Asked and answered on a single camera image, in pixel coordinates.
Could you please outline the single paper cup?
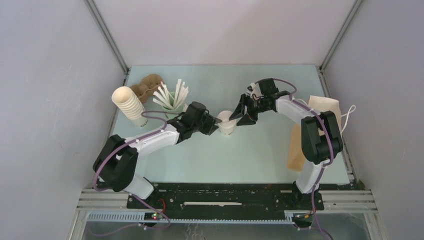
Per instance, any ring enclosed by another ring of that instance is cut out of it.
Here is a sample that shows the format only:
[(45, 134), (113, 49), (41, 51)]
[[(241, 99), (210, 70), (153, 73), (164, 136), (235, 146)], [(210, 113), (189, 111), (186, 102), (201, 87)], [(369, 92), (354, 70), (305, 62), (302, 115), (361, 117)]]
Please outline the single paper cup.
[(230, 110), (224, 110), (221, 111), (217, 116), (217, 118), (221, 120), (221, 122), (217, 124), (219, 131), (226, 136), (231, 135), (236, 127), (237, 120), (230, 120), (232, 113), (233, 112)]

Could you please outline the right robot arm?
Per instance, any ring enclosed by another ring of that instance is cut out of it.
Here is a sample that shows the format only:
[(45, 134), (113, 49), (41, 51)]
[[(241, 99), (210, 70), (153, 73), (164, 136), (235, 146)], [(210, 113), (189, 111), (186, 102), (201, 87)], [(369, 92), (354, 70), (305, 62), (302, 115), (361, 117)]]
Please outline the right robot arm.
[(251, 83), (229, 120), (237, 126), (254, 125), (258, 115), (267, 111), (285, 115), (301, 128), (301, 150), (306, 163), (295, 181), (297, 191), (291, 194), (291, 204), (304, 209), (311, 202), (310, 194), (319, 188), (326, 167), (343, 150), (343, 141), (334, 112), (319, 111), (302, 103), (293, 92), (280, 91), (276, 78), (265, 78)]

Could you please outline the white plastic cup lid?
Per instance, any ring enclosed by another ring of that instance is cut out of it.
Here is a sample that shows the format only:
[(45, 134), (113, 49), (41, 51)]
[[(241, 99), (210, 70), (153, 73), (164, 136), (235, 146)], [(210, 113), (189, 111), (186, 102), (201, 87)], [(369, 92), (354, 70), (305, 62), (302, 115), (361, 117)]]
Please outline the white plastic cup lid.
[(221, 111), (218, 115), (217, 118), (222, 120), (221, 123), (218, 124), (218, 126), (220, 128), (232, 128), (236, 125), (236, 120), (230, 120), (231, 115), (233, 114), (232, 111), (230, 110), (224, 110)]

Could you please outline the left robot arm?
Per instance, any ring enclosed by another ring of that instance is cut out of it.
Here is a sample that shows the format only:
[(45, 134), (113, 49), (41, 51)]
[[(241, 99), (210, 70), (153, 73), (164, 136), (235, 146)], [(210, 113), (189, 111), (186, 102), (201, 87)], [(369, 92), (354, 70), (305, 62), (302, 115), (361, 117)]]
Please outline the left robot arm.
[(173, 118), (162, 121), (163, 126), (134, 137), (122, 138), (117, 134), (110, 136), (93, 164), (93, 188), (101, 191), (97, 185), (101, 179), (105, 189), (135, 195), (145, 208), (153, 208), (158, 202), (158, 194), (148, 179), (136, 174), (138, 159), (188, 140), (197, 132), (210, 136), (222, 122), (197, 101), (189, 104), (185, 111), (176, 113)]

